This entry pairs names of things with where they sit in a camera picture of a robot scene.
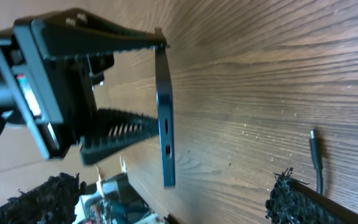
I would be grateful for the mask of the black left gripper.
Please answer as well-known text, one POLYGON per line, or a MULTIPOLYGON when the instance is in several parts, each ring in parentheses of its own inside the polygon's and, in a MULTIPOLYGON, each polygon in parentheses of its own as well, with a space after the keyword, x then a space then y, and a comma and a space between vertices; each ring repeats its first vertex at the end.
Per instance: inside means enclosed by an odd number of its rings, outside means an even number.
POLYGON ((114 52, 166 45, 160 32, 128 29, 72 8, 0 30, 0 72, 42 156, 63 158, 81 139, 81 160, 90 166, 159 135, 157 118, 97 111, 93 87, 113 66, 114 52))

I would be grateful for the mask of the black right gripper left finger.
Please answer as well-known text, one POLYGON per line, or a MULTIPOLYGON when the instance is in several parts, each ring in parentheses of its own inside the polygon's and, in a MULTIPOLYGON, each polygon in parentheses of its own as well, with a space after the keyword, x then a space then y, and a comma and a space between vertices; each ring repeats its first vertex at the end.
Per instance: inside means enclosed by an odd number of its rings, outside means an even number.
POLYGON ((75 206, 85 193, 86 182, 78 174, 59 173, 0 206, 0 224, 73 223, 75 206))

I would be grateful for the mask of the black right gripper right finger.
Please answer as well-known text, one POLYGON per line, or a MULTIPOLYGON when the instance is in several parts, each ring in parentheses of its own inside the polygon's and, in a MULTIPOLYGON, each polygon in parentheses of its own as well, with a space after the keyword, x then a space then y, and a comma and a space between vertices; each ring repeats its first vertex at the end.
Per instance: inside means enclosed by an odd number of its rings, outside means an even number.
POLYGON ((265 202, 266 219, 274 224, 358 224, 358 214, 311 190, 292 177, 292 168, 275 174, 265 202))

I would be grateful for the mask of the smartphone with light blue screen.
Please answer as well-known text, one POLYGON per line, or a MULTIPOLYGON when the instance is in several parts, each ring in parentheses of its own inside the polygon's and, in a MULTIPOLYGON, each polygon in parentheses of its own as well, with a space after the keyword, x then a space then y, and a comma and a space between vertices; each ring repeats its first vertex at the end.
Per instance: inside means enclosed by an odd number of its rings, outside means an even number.
POLYGON ((155 81, 163 185, 167 188, 174 187, 176 182, 173 90, 166 53, 168 44, 161 28, 156 28, 155 33, 163 38, 163 42, 155 49, 155 81))

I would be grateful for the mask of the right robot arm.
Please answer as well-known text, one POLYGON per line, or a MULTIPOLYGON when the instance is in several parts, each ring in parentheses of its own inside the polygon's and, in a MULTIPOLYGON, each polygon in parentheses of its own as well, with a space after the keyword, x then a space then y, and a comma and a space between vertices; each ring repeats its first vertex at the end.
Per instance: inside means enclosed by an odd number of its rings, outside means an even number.
MULTIPOLYGON (((275 174, 276 183, 265 202, 266 219, 272 223, 358 223, 358 214, 309 189, 294 179, 292 170, 275 174)), ((73 223, 75 207, 86 192, 78 175, 60 173, 42 185, 9 198, 0 206, 0 223, 73 223)), ((128 223, 130 213, 149 208, 130 206, 116 197, 97 197, 86 203, 81 223, 128 223)))

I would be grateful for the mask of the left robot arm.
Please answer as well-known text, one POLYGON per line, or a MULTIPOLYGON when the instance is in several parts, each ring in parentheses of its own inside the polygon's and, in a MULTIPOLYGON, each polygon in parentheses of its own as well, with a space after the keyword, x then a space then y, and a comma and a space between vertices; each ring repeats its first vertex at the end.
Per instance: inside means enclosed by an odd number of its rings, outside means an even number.
POLYGON ((86 165, 156 136, 156 118, 98 108, 94 88, 114 54, 163 54, 166 46, 159 30, 128 29, 80 8, 17 19, 0 30, 0 135, 5 126, 25 126, 44 158, 79 145, 86 165))

